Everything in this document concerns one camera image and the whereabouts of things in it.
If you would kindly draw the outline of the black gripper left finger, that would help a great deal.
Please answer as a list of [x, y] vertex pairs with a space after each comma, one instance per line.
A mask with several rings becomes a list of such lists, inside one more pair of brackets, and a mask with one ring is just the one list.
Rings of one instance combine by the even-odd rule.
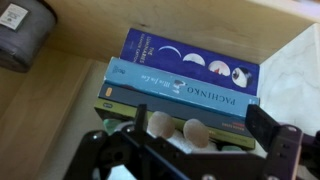
[[134, 125], [134, 138], [137, 146], [145, 142], [147, 128], [147, 105], [140, 104], [137, 107]]

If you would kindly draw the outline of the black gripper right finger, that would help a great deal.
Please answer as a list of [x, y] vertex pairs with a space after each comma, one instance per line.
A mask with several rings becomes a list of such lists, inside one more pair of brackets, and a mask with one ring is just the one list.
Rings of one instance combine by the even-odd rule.
[[247, 107], [245, 127], [260, 146], [268, 152], [271, 148], [273, 138], [279, 131], [280, 124], [258, 105], [250, 104]]

